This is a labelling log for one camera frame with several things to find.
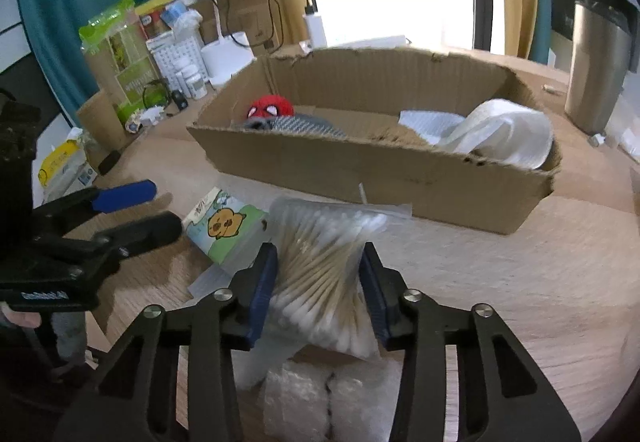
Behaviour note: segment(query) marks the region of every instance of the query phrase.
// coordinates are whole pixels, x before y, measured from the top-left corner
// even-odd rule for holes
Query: wooden table
[[[588,440],[609,417],[640,366],[640,167],[619,150],[593,149],[563,113],[567,75],[516,58],[464,53],[519,72],[546,106],[562,149],[555,192],[511,236],[413,218],[376,242],[386,266],[409,286],[442,304],[495,306],[542,367]],[[101,181],[105,186],[149,178],[159,189],[148,205],[99,216],[75,232],[169,209],[184,216],[212,187],[268,208],[282,194],[301,194],[219,173],[185,125],[202,101],[135,141]],[[209,260],[183,238],[122,265],[100,291],[98,324],[114,342],[149,303],[174,308]],[[306,349],[315,360],[325,357]],[[178,379],[178,419],[186,422],[184,370]],[[241,393],[248,441],[262,434],[257,394]]]

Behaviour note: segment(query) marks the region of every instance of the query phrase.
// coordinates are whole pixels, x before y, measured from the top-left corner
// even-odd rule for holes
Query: bag of cotton swabs
[[[278,249],[271,317],[313,344],[368,358],[378,352],[360,289],[365,242],[387,215],[366,206],[279,199],[267,232]]]

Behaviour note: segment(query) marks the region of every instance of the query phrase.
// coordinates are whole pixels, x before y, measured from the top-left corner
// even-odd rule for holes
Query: red plush toy
[[[246,114],[249,117],[281,117],[293,115],[293,106],[283,96],[264,96],[254,101]]]

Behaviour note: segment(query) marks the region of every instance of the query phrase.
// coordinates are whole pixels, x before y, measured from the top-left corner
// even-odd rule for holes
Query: open cardboard box
[[[252,101],[280,94],[299,112],[327,118],[347,138],[238,129]],[[509,234],[553,191],[560,152],[523,170],[474,155],[376,138],[401,110],[468,115],[504,98],[539,108],[505,68],[424,50],[315,51],[260,57],[202,109],[189,132],[220,171],[308,193],[370,204],[411,203],[414,215]]]

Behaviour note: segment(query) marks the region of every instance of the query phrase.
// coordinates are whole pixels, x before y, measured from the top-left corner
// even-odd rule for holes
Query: silver screw
[[[142,311],[142,315],[147,319],[158,317],[162,313],[162,309],[158,305],[149,305]]]
[[[420,301],[422,299],[422,292],[416,290],[415,288],[408,288],[404,291],[402,297],[411,303],[415,303],[416,301]]]
[[[234,296],[230,288],[219,288],[213,293],[213,297],[217,301],[229,301]]]
[[[82,267],[73,266],[69,269],[69,277],[71,279],[78,279],[83,274],[84,274],[84,270],[82,270]]]
[[[474,312],[480,317],[491,317],[492,315],[494,315],[494,308],[487,303],[478,303],[474,307]]]

